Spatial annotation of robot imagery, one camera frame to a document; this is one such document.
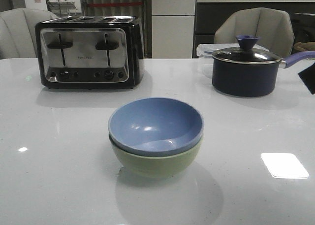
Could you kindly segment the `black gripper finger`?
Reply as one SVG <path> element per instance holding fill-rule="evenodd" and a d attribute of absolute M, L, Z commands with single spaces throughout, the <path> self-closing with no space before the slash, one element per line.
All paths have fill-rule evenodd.
<path fill-rule="evenodd" d="M 312 95 L 315 94 L 315 64 L 298 73 L 298 76 Z"/>

